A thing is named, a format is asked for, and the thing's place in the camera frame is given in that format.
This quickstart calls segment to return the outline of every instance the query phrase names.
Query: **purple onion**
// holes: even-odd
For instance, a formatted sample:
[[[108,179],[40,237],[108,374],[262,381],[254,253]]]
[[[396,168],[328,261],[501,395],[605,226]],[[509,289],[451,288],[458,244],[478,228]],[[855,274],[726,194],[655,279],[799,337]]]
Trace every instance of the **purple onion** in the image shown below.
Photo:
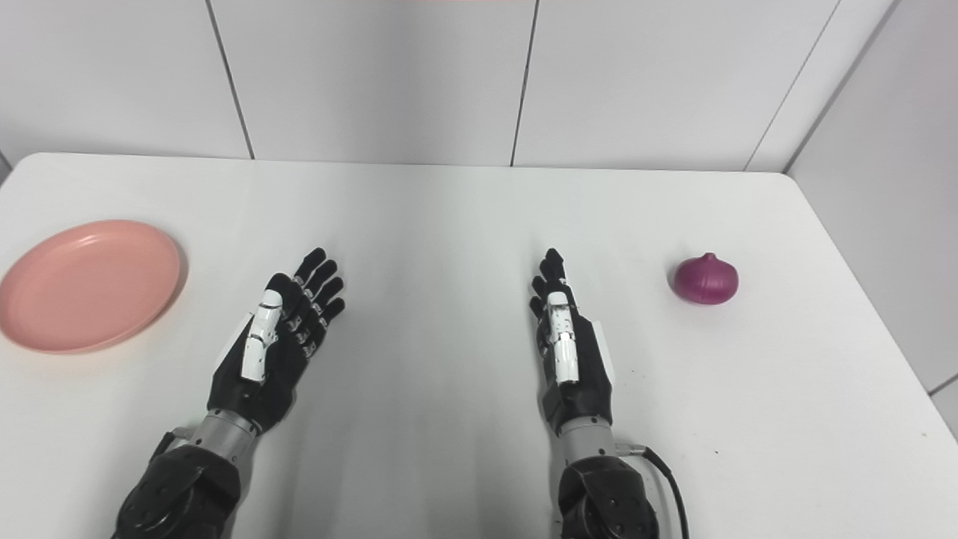
[[[674,287],[675,293],[684,299],[718,305],[732,299],[739,289],[739,273],[731,264],[719,260],[715,253],[707,252],[678,265]]]

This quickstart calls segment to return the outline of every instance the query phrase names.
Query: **black arm joint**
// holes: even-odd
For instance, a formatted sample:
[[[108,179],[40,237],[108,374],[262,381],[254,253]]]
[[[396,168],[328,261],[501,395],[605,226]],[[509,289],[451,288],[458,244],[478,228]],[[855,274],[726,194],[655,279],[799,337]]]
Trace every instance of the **black arm joint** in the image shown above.
[[[180,446],[150,460],[120,509],[114,537],[215,539],[239,501],[235,466],[205,449]]]
[[[617,457],[573,462],[559,480],[562,539],[658,539],[642,476]]]

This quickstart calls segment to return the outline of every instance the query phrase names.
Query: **robotic hand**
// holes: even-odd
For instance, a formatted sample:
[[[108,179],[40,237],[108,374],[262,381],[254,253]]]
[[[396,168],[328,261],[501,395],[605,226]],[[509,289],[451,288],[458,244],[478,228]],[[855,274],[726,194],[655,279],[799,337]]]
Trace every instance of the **robotic hand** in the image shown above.
[[[292,278],[277,273],[213,376],[192,437],[174,429],[126,497],[115,539],[217,539],[240,501],[237,461],[279,423],[329,323],[346,307],[336,263],[317,248]]]
[[[616,456],[612,384],[602,348],[592,322],[579,314],[562,263],[559,253],[549,249],[529,302],[539,321],[536,343],[548,384],[542,408],[565,456],[559,480],[561,536],[657,539],[658,521],[642,476]]]

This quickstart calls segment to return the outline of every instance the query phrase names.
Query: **table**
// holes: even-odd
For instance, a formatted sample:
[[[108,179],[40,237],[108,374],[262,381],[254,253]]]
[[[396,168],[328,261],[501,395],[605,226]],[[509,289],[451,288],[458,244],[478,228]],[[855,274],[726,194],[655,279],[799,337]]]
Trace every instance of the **table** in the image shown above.
[[[958,444],[786,176],[36,154],[0,188],[0,271],[108,218],[167,231],[189,278],[101,352],[0,340],[10,537],[108,536],[267,278],[313,246],[347,311],[244,470],[234,539],[555,537],[526,307],[549,246],[603,323],[613,430],[671,465],[696,539],[958,530]],[[740,271],[725,305],[667,284],[706,250]],[[634,464],[677,537],[667,484]]]

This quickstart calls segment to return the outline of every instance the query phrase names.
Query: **metal wrist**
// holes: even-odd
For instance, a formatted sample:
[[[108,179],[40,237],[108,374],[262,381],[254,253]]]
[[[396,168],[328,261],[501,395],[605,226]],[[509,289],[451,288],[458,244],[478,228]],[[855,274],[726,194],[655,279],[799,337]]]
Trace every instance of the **metal wrist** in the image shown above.
[[[238,413],[213,409],[190,438],[190,445],[205,449],[236,465],[256,438],[256,426]]]

